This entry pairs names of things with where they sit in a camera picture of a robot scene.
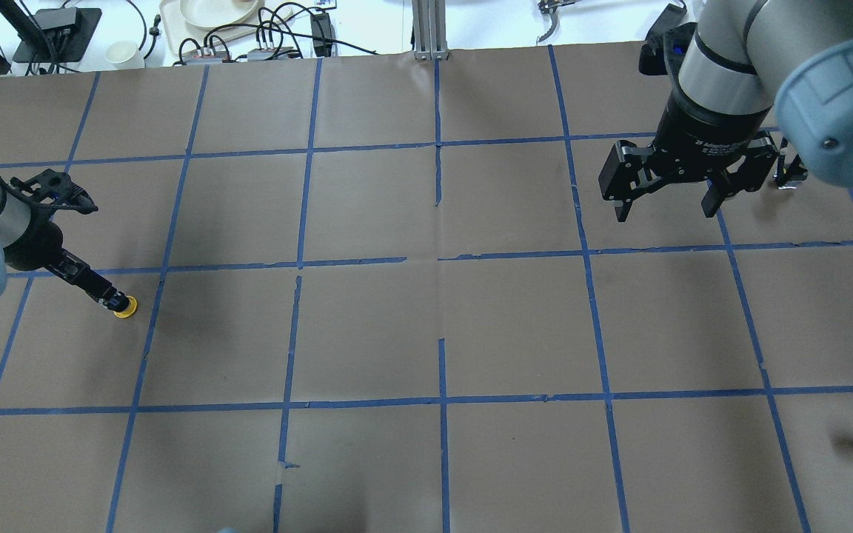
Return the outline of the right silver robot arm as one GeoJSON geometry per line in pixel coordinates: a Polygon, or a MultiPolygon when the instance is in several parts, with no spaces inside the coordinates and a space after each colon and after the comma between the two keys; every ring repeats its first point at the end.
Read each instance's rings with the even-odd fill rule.
{"type": "Polygon", "coordinates": [[[853,188],[853,1],[708,1],[698,16],[667,7],[646,35],[638,70],[671,92],[649,145],[617,141],[600,172],[617,220],[671,184],[706,182],[707,217],[771,171],[853,188]]]}

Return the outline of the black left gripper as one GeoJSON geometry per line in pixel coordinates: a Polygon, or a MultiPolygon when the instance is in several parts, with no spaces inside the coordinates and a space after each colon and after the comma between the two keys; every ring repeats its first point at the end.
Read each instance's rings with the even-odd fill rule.
{"type": "Polygon", "coordinates": [[[62,232],[53,222],[31,222],[4,248],[4,262],[18,271],[46,269],[71,286],[80,287],[99,306],[119,306],[121,293],[89,264],[62,247],[62,232]]]}

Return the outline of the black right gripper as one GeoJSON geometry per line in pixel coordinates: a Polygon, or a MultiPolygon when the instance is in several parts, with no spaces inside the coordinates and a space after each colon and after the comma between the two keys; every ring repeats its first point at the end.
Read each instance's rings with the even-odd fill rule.
{"type": "Polygon", "coordinates": [[[617,221],[626,221],[633,202],[659,191],[664,182],[699,182],[711,176],[702,212],[715,217],[724,201],[739,192],[758,192],[775,168],[779,151],[771,133],[757,134],[768,114],[766,108],[726,115],[671,95],[651,145],[614,142],[599,173],[602,199],[613,203],[617,221]],[[728,166],[738,161],[729,172],[728,166]]]}

